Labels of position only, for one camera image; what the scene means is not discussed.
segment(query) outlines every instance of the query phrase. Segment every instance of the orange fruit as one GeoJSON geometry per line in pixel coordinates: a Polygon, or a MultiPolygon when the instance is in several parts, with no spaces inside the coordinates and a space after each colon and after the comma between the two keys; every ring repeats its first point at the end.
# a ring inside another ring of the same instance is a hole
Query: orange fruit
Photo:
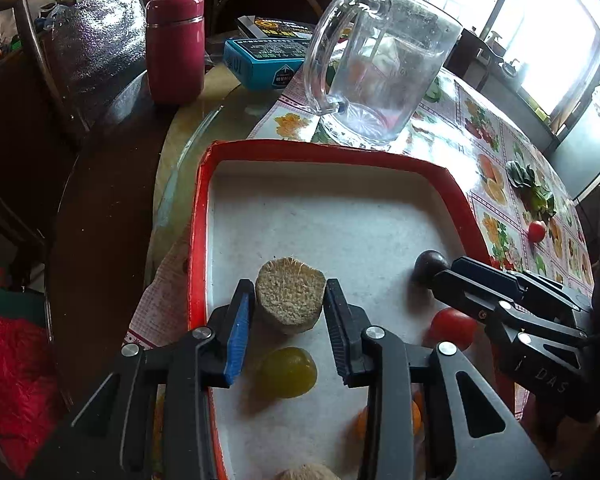
{"type": "Polygon", "coordinates": [[[498,168],[493,168],[493,174],[495,175],[495,181],[496,184],[498,184],[498,187],[500,189],[504,189],[504,179],[502,177],[502,173],[500,173],[500,170],[498,168]]]}
{"type": "Polygon", "coordinates": [[[424,409],[424,399],[422,398],[422,392],[420,390],[417,390],[413,394],[413,402],[416,403],[416,406],[418,407],[420,412],[422,412],[422,410],[424,409]]]}
{"type": "Polygon", "coordinates": [[[504,196],[502,188],[499,187],[498,183],[492,178],[487,179],[486,191],[497,203],[507,205],[507,198],[504,196]]]}
{"type": "Polygon", "coordinates": [[[493,167],[493,164],[489,160],[488,156],[483,154],[478,155],[478,164],[480,164],[482,174],[485,178],[492,178],[493,180],[497,180],[495,168],[493,167]]]}
{"type": "Polygon", "coordinates": [[[549,218],[549,229],[554,234],[554,237],[558,237],[560,235],[560,229],[558,229],[558,224],[555,222],[554,218],[549,218]]]}
{"type": "MultiPolygon", "coordinates": [[[[414,395],[415,399],[420,399],[422,402],[422,395],[418,392],[414,395]]],[[[422,427],[422,416],[420,415],[420,409],[416,402],[411,401],[411,418],[413,419],[413,434],[418,434],[420,428],[422,427]]],[[[367,410],[366,406],[364,410],[362,410],[356,419],[356,435],[360,440],[365,439],[366,434],[366,419],[367,419],[367,410]]]]}

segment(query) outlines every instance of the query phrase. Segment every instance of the chair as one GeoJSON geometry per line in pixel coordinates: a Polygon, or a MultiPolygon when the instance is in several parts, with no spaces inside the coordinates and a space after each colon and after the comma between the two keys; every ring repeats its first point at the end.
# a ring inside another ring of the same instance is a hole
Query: chair
{"type": "Polygon", "coordinates": [[[482,92],[491,73],[493,73],[497,67],[502,65],[504,62],[502,56],[495,54],[491,47],[489,47],[489,45],[481,38],[465,28],[462,30],[460,39],[445,62],[446,69],[457,75],[460,79],[464,79],[469,66],[475,61],[480,50],[483,55],[486,55],[489,58],[489,63],[485,68],[484,76],[482,76],[482,79],[480,79],[480,82],[475,88],[478,92],[482,92]]]}
{"type": "Polygon", "coordinates": [[[51,38],[48,34],[41,34],[40,37],[36,34],[27,0],[0,0],[0,10],[8,9],[13,9],[22,46],[38,67],[54,108],[68,133],[68,140],[78,150],[97,117],[115,98],[112,95],[114,91],[122,90],[139,71],[144,70],[143,5],[140,0],[78,1],[67,12],[66,22],[62,18],[62,24],[66,25],[64,31],[59,30],[57,34],[54,31],[51,38]],[[121,48],[120,56],[110,53],[107,62],[103,63],[102,53],[106,45],[103,46],[105,42],[98,41],[98,37],[94,36],[102,33],[102,23],[99,23],[99,27],[94,27],[94,23],[88,27],[88,21],[97,19],[98,13],[102,16],[103,11],[120,5],[128,9],[123,16],[125,19],[142,19],[141,38],[138,30],[134,31],[133,38],[118,38],[120,41],[134,41],[138,52],[141,49],[141,56],[129,56],[125,48],[121,48]],[[55,52],[55,39],[60,41],[61,52],[55,52]]]}
{"type": "Polygon", "coordinates": [[[213,6],[210,30],[213,34],[234,30],[235,20],[240,16],[317,23],[322,12],[316,0],[220,0],[213,6]]]}

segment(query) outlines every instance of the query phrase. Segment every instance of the floral tablecloth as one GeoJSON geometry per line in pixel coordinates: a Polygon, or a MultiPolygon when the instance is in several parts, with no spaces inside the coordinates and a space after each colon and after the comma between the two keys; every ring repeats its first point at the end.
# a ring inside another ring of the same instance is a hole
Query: floral tablecloth
{"type": "MultiPolygon", "coordinates": [[[[249,138],[333,142],[309,110],[301,71],[249,138]]],[[[582,227],[560,178],[525,134],[467,83],[442,69],[389,151],[451,172],[467,195],[495,267],[529,269],[591,296],[593,277],[582,227]],[[530,165],[554,193],[557,214],[538,245],[527,239],[532,218],[509,184],[508,160],[530,165]]]]}

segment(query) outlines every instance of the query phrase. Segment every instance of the white tray liner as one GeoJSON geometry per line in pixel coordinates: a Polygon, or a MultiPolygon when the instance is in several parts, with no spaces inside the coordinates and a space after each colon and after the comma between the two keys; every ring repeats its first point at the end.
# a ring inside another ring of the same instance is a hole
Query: white tray liner
{"type": "MultiPolygon", "coordinates": [[[[410,283],[422,251],[450,261],[464,254],[455,226],[424,177],[387,168],[305,162],[223,161],[210,182],[206,300],[228,304],[241,278],[255,281],[268,260],[294,256],[338,278],[347,301],[372,323],[419,344],[445,305],[410,283]]],[[[465,354],[493,384],[484,333],[465,354]]],[[[222,455],[230,480],[273,478],[286,468],[323,463],[357,478],[363,444],[353,433],[367,388],[337,375],[324,315],[308,332],[284,336],[254,317],[242,375],[213,391],[222,455]],[[266,402],[253,392],[263,356],[298,346],[310,352],[318,380],[307,394],[266,402]]]]}

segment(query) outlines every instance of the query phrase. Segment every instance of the glass mug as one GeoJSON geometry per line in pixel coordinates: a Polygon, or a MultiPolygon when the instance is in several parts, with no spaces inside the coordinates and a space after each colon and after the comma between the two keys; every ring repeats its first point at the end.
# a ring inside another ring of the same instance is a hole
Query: glass mug
{"type": "Polygon", "coordinates": [[[332,139],[384,148],[397,139],[456,44],[462,25],[424,0],[333,0],[304,60],[304,91],[332,139]],[[355,20],[327,93],[326,74],[355,20]]]}

